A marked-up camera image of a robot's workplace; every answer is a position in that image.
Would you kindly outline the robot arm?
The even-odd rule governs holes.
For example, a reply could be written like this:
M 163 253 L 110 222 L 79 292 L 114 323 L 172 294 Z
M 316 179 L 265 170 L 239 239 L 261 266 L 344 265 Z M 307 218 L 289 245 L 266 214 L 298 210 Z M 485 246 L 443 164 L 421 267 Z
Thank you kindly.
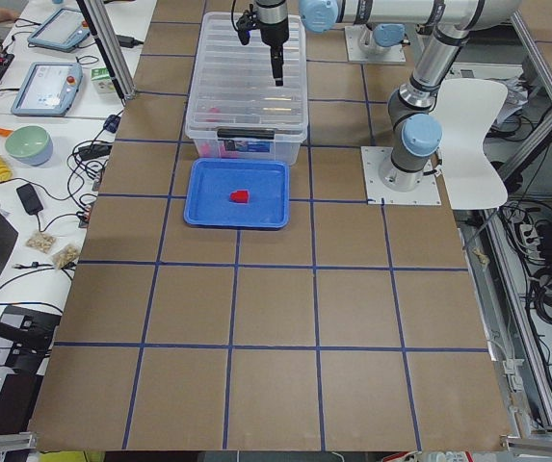
M 433 29 L 409 79 L 388 101 L 394 132 L 390 157 L 380 166 L 381 181 L 397 192 L 416 188 L 429 158 L 438 149 L 442 128 L 429 115 L 440 86 L 474 30 L 508 19 L 518 1 L 301 1 L 306 30 L 323 33 L 339 23 L 419 24 Z

